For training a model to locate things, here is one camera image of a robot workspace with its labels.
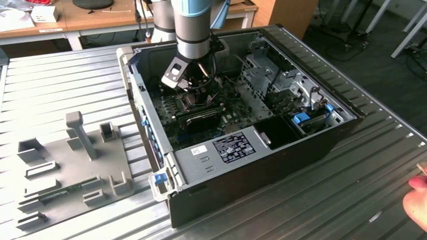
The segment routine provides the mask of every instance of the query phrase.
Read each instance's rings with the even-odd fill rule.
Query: white box
[[[31,12],[31,18],[35,23],[57,23],[59,12],[55,6],[35,6]]]

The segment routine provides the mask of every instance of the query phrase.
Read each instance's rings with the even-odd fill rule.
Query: barcode sticker
[[[41,33],[51,33],[51,32],[61,32],[61,31],[63,31],[62,28],[53,28],[53,29],[39,30]]]

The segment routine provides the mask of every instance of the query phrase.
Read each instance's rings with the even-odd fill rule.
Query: open computer chassis
[[[366,116],[275,28],[275,35],[265,28],[218,33],[225,47],[205,60],[217,63],[215,81],[191,91],[161,80],[175,42],[119,50],[133,56],[126,87],[154,198],[167,201],[174,228],[321,160]]]

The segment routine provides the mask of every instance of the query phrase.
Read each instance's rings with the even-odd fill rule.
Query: white sticker
[[[197,156],[198,154],[202,154],[205,152],[207,152],[207,146],[202,145],[202,146],[198,146],[195,148],[191,149],[191,153],[194,156]]]
[[[39,30],[39,33],[51,33],[51,32],[62,32],[62,31],[63,31],[62,28],[53,28],[53,29]]]

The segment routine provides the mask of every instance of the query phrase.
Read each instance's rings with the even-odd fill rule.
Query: wooden cabinet
[[[259,7],[254,27],[282,24],[302,39],[319,0],[251,0]]]

